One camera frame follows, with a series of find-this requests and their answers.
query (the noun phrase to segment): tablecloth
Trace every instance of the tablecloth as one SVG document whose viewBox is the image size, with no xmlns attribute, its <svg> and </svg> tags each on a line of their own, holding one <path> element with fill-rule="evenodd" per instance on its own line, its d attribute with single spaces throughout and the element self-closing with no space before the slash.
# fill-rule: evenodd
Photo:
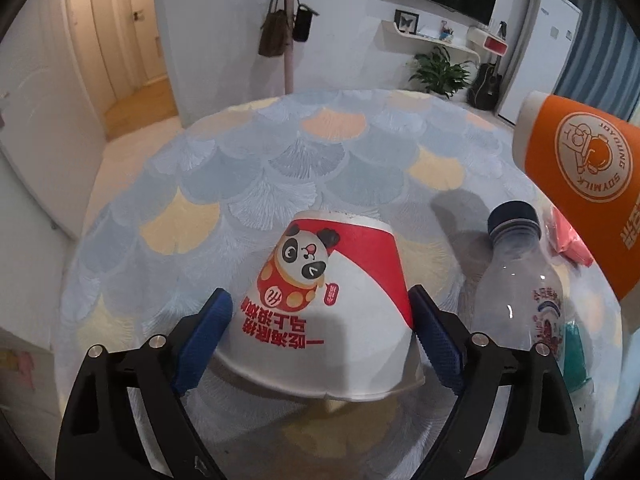
<svg viewBox="0 0 640 480">
<path fill-rule="evenodd" d="M 515 167 L 507 128 L 416 92 L 316 91 L 231 107 L 144 157 L 130 184 L 119 179 L 123 189 L 84 233 L 66 276 L 54 346 L 62 406 L 89 346 L 135 348 L 197 312 L 219 286 L 237 308 L 300 210 L 388 222 L 407 285 L 423 284 L 468 324 L 491 258 L 492 208 L 525 200 L 541 218 L 549 208 Z M 620 308 L 597 265 L 549 258 L 593 378 L 574 398 L 588 459 L 618 387 Z M 426 384 L 416 390 L 344 404 L 270 392 L 214 356 L 183 403 L 231 479 L 405 479 L 455 401 L 426 358 L 424 368 Z M 141 399 L 131 399 L 161 467 Z"/>
</svg>

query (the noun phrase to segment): black acoustic guitar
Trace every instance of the black acoustic guitar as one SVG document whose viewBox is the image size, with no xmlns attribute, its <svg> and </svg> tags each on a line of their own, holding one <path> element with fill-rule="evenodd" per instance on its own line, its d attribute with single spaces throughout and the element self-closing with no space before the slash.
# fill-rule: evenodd
<svg viewBox="0 0 640 480">
<path fill-rule="evenodd" d="M 494 110 L 500 99 L 500 83 L 502 76 L 498 74 L 500 57 L 495 63 L 484 63 L 478 71 L 478 77 L 470 86 L 467 100 L 479 110 Z"/>
</svg>

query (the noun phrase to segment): potted plant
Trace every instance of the potted plant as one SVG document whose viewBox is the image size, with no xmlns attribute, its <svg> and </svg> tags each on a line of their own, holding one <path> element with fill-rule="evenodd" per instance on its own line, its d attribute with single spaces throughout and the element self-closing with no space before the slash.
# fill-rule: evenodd
<svg viewBox="0 0 640 480">
<path fill-rule="evenodd" d="M 468 86 L 469 72 L 464 68 L 468 61 L 452 65 L 446 48 L 436 46 L 430 54 L 416 54 L 415 60 L 417 67 L 409 81 L 418 80 L 425 92 L 450 99 L 453 94 Z"/>
</svg>

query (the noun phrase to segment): upside-down paper cup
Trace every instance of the upside-down paper cup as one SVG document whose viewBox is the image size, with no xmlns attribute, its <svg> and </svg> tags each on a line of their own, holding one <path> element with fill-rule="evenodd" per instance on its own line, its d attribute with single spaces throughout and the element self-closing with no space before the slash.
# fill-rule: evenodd
<svg viewBox="0 0 640 480">
<path fill-rule="evenodd" d="M 307 211 L 236 305 L 216 355 L 286 394 L 377 400 L 424 383 L 412 329 L 389 225 Z"/>
</svg>

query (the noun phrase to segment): blue striped curtain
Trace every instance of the blue striped curtain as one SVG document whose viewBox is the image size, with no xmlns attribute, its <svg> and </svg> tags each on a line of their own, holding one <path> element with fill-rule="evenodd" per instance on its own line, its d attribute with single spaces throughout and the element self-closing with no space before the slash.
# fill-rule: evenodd
<svg viewBox="0 0 640 480">
<path fill-rule="evenodd" d="M 640 42 L 614 0 L 569 0 L 582 11 L 556 94 L 628 121 L 640 98 Z"/>
</svg>

